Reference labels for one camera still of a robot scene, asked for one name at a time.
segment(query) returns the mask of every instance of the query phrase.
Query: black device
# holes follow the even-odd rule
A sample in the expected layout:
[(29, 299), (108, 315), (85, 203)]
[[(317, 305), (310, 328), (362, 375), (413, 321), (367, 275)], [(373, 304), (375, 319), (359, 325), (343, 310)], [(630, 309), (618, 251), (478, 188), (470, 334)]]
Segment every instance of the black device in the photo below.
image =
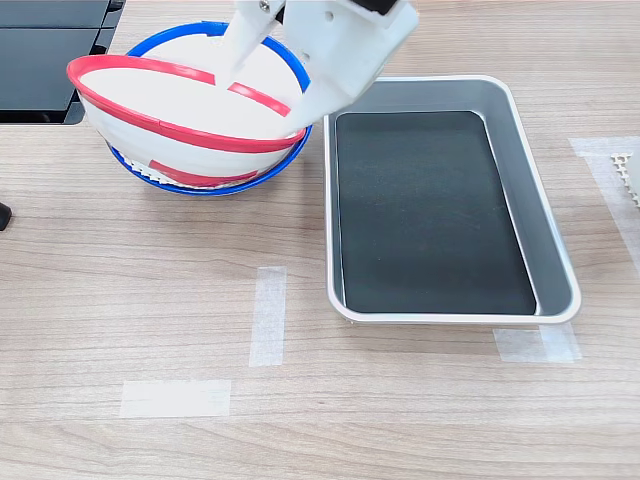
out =
[(107, 52), (124, 3), (0, 0), (0, 123), (80, 122), (67, 64)]
[(536, 300), (482, 119), (336, 121), (346, 306), (361, 313), (532, 315)]

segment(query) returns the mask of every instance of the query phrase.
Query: black mat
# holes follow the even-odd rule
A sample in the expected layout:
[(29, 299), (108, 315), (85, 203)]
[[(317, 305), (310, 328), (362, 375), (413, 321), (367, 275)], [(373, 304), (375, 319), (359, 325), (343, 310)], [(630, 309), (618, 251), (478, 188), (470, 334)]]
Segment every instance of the black mat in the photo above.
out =
[(534, 313), (480, 117), (346, 114), (336, 130), (348, 308)]

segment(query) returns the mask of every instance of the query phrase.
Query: red rim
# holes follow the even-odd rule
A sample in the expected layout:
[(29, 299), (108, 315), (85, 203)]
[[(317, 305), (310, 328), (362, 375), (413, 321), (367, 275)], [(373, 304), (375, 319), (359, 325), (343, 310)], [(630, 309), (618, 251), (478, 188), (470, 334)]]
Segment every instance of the red rim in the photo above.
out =
[[(256, 140), (216, 135), (214, 133), (203, 132), (201, 130), (194, 130), (180, 125), (175, 125), (173, 123), (164, 122), (158, 118), (150, 117), (122, 105), (118, 105), (112, 100), (99, 95), (82, 83), (81, 78), (83, 75), (95, 70), (103, 70), (106, 68), (135, 68), (140, 70), (152, 70), (155, 72), (168, 73), (179, 77), (189, 78), (211, 85), (215, 85), (215, 76), (212, 73), (207, 73), (202, 70), (197, 70), (183, 65), (177, 65), (175, 63), (163, 62), (161, 60), (154, 60), (151, 58), (128, 57), (122, 55), (91, 55), (76, 58), (69, 63), (69, 66), (67, 67), (67, 75), (69, 76), (71, 83), (73, 83), (73, 85), (78, 89), (78, 92), (85, 100), (115, 118), (164, 137), (194, 145), (196, 147), (210, 148), (226, 152), (268, 153), (289, 148), (304, 136), (305, 129), (302, 129), (295, 136), (290, 138)], [(282, 116), (286, 116), (290, 111), (289, 107), (275, 98), (258, 92), (246, 85), (234, 83), (229, 87), (229, 90), (250, 98)]]

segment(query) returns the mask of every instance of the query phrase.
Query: white plastic part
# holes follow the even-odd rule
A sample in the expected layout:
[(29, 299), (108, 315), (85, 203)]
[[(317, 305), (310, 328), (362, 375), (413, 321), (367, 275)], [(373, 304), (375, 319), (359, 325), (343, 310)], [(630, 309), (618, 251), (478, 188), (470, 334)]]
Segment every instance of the white plastic part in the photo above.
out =
[(626, 167), (629, 175), (629, 190), (632, 195), (640, 196), (640, 152), (638, 155), (629, 155)]
[[(264, 2), (236, 2), (237, 11), (223, 41), (231, 77), (276, 23), (274, 3), (282, 6), (283, 2), (270, 3), (267, 14), (261, 9)], [(351, 0), (288, 0), (284, 12), (286, 43), (305, 64), (311, 85), (291, 106), (281, 135), (357, 100), (417, 25), (418, 14), (406, 0), (399, 0), (385, 16)]]

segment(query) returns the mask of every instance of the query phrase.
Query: white robotic arm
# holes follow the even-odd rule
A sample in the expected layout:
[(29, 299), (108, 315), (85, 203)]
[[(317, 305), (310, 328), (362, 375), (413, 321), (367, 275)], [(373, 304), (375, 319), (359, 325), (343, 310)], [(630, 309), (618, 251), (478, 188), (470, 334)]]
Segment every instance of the white robotic arm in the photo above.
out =
[(222, 41), (231, 83), (277, 22), (311, 84), (284, 119), (283, 135), (353, 103), (418, 25), (407, 0), (237, 0)]

